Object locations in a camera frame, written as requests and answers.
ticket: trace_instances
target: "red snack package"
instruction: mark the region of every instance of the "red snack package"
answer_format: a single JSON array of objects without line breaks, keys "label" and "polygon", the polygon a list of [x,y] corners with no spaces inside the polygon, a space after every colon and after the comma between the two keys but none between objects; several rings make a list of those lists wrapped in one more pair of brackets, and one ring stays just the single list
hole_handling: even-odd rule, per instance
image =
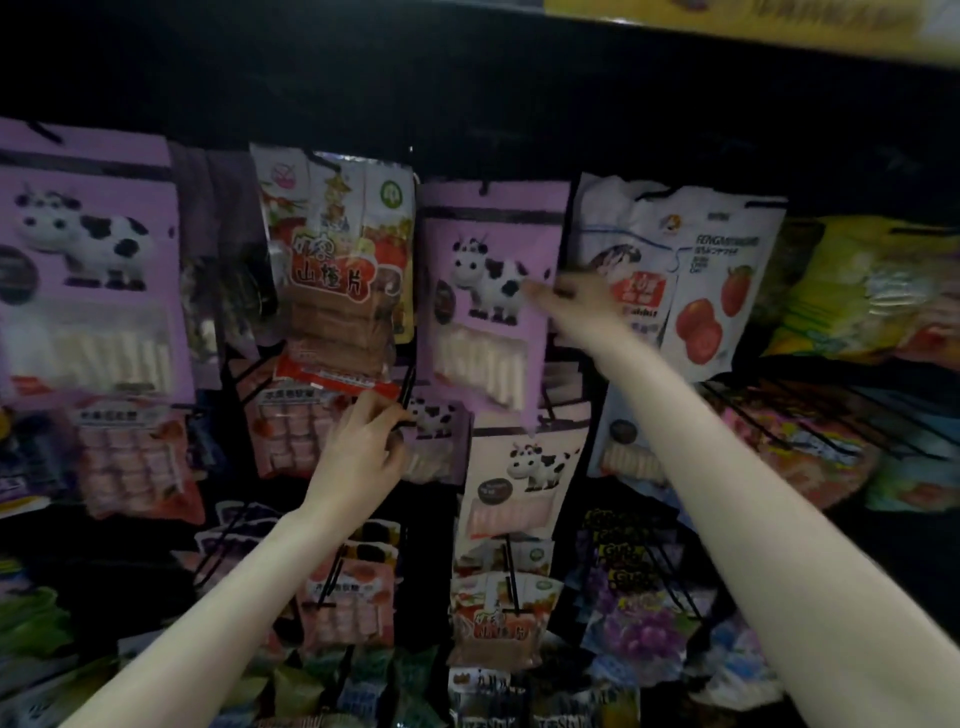
[{"label": "red snack package", "polygon": [[186,413],[141,398],[90,397],[71,412],[86,509],[200,525],[204,502],[187,464]]},{"label": "red snack package", "polygon": [[[240,400],[256,392],[244,406],[256,470],[260,477],[280,474],[310,477],[317,467],[327,434],[349,407],[349,398],[339,392],[280,378],[259,389],[274,376],[275,365],[276,360],[269,359],[237,382]],[[239,376],[251,363],[234,359],[229,366],[230,371]]]}]

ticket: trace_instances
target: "pink candy package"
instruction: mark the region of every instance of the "pink candy package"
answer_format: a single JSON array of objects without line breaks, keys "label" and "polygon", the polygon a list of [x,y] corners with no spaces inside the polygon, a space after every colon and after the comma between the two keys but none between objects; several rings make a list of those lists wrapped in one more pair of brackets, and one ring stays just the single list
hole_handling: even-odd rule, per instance
[{"label": "pink candy package", "polygon": [[186,412],[150,400],[91,397],[71,412],[78,478],[94,518],[114,513],[200,525],[204,502],[187,465]]},{"label": "pink candy package", "polygon": [[[275,365],[276,360],[269,359],[237,382],[241,400],[253,395],[244,413],[257,473],[260,477],[310,477],[327,434],[349,407],[349,397],[301,381],[273,378]],[[250,366],[245,359],[229,363],[234,376]]]},{"label": "pink candy package", "polygon": [[418,366],[438,396],[536,425],[547,317],[523,300],[520,283],[553,283],[568,195],[565,182],[420,188]]},{"label": "pink candy package", "polygon": [[159,136],[0,119],[0,353],[21,397],[194,401]]}]

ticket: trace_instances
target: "cartoon cow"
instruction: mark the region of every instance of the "cartoon cow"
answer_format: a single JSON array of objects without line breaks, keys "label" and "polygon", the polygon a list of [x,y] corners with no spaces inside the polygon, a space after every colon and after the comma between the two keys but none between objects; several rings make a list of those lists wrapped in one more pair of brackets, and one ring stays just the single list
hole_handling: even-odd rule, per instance
[{"label": "cartoon cow", "polygon": [[407,411],[417,420],[417,430],[421,435],[427,437],[450,437],[453,435],[450,423],[453,420],[456,407],[452,404],[430,405],[426,403],[423,397],[413,397],[410,399]]},{"label": "cartoon cow", "polygon": [[564,471],[570,458],[580,452],[577,448],[573,452],[562,452],[559,455],[544,455],[539,445],[524,445],[514,443],[510,451],[510,465],[507,466],[507,475],[514,480],[528,478],[524,493],[531,491],[548,491],[560,484],[560,475]]},{"label": "cartoon cow", "polygon": [[63,255],[66,285],[143,291],[143,270],[153,255],[149,231],[131,217],[94,217],[59,192],[37,194],[30,187],[13,200],[17,233],[38,253]]},{"label": "cartoon cow", "polygon": [[[450,279],[457,288],[470,292],[473,308],[469,315],[495,324],[516,326],[516,316],[523,306],[520,282],[529,274],[523,263],[515,260],[493,260],[487,257],[487,244],[471,238],[468,243],[453,244],[456,253]],[[543,279],[550,277],[550,270]]]}]

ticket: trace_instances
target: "strawberry illustration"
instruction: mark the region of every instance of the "strawberry illustration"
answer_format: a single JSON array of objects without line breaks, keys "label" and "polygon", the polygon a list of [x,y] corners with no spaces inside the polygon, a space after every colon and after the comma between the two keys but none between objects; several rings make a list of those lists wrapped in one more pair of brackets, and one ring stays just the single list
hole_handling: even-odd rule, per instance
[{"label": "strawberry illustration", "polygon": [[715,321],[700,324],[686,339],[686,358],[694,364],[706,364],[717,353],[723,341],[723,328]]},{"label": "strawberry illustration", "polygon": [[747,301],[750,293],[750,282],[754,277],[754,269],[749,265],[731,268],[727,279],[720,291],[720,307],[728,316],[736,316]]},{"label": "strawberry illustration", "polygon": [[677,317],[677,335],[686,341],[690,334],[708,321],[713,321],[713,304],[707,299],[691,301]]}]

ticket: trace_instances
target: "snack package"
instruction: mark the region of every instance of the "snack package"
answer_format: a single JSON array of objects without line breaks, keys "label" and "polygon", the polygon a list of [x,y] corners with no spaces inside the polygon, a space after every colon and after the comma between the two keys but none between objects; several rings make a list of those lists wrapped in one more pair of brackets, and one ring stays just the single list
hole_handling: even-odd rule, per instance
[{"label": "snack package", "polygon": [[324,683],[305,671],[281,665],[274,670],[274,715],[280,718],[307,717],[317,713]]},{"label": "snack package", "polygon": [[533,436],[505,413],[477,415],[454,557],[508,533],[548,539],[560,515],[580,451],[590,404],[540,410]]},{"label": "snack package", "polygon": [[[708,614],[716,592],[689,590],[701,615]],[[616,684],[623,683],[622,669],[632,679],[628,685],[652,688],[680,679],[686,643],[700,626],[686,599],[678,606],[666,590],[623,595],[607,614],[594,612],[581,646],[608,659],[591,668]]]},{"label": "snack package", "polygon": [[650,449],[634,413],[623,394],[614,385],[607,389],[603,413],[590,453],[589,477],[614,475],[642,496],[654,497],[680,511],[680,521],[692,528],[680,497],[667,482],[666,473]]},{"label": "snack package", "polygon": [[437,397],[426,380],[418,381],[407,411],[416,419],[416,438],[408,442],[410,465],[403,479],[411,483],[464,482],[469,413],[459,402]]},{"label": "snack package", "polygon": [[951,259],[944,265],[940,293],[907,327],[896,356],[960,372],[960,262]]},{"label": "snack package", "polygon": [[662,214],[656,182],[624,182],[618,177],[581,175],[573,208],[570,254],[578,267],[607,281],[623,314],[640,337],[660,340],[677,287],[680,253],[688,251],[677,233],[679,214]]},{"label": "snack package", "polygon": [[0,409],[0,519],[71,497],[76,485],[62,413]]},{"label": "snack package", "polygon": [[553,282],[568,192],[564,182],[421,187],[417,360],[443,399],[471,412],[499,405],[535,425],[547,317],[524,304],[520,283]]},{"label": "snack package", "polygon": [[[550,540],[511,540],[514,571],[549,576],[550,565],[553,563],[553,546],[554,542]],[[454,559],[453,573],[457,576],[471,576],[485,571],[504,571],[507,569],[504,553],[506,547],[506,544],[497,541],[486,541],[470,553]]]},{"label": "snack package", "polygon": [[[310,477],[326,435],[349,406],[349,398],[303,382],[271,380],[275,364],[275,359],[268,359],[236,383],[241,400],[256,393],[244,406],[256,470],[260,477]],[[246,359],[229,362],[234,376],[248,372],[250,366]]]},{"label": "snack package", "polygon": [[204,522],[204,502],[186,461],[185,416],[140,398],[78,403],[71,420],[81,446],[80,490],[91,516]]},{"label": "snack package", "polygon": [[766,354],[815,354],[874,364],[935,300],[958,252],[953,230],[882,217],[821,219],[824,233],[790,291]]},{"label": "snack package", "polygon": [[746,712],[783,700],[783,684],[739,612],[710,631],[709,651],[691,660],[684,672],[710,677],[702,690],[690,694],[705,705]]},{"label": "snack package", "polygon": [[[779,393],[761,396],[752,390],[729,392],[725,397],[753,422],[707,394],[708,401],[737,437],[821,510],[859,490],[879,461],[879,448],[836,418],[826,417],[800,400]],[[765,427],[780,443],[754,423]]]},{"label": "snack package", "polygon": [[166,141],[47,129],[62,143],[0,119],[10,161],[0,170],[9,221],[0,352],[17,394],[192,402]]},{"label": "snack package", "polygon": [[493,571],[450,582],[453,614],[451,667],[489,667],[517,672],[540,664],[540,638],[563,582],[530,573]]},{"label": "snack package", "polygon": [[340,575],[321,603],[334,557],[327,558],[297,592],[303,625],[303,654],[337,644],[390,646],[394,643],[394,568],[344,558]]},{"label": "snack package", "polygon": [[960,448],[941,437],[960,442],[960,420],[921,412],[912,417],[923,426],[908,424],[902,433],[904,441],[934,457],[883,455],[867,484],[871,510],[941,513],[960,506]]},{"label": "snack package", "polygon": [[658,218],[684,211],[676,234],[693,249],[681,256],[660,353],[687,381],[706,381],[731,369],[786,200],[683,187],[657,208]]},{"label": "snack package", "polygon": [[[283,250],[278,295],[290,327],[282,371],[336,386],[389,382],[394,328],[412,339],[413,173],[373,159],[252,146],[264,217]],[[399,314],[395,317],[395,307]],[[333,378],[326,372],[332,371]]]}]

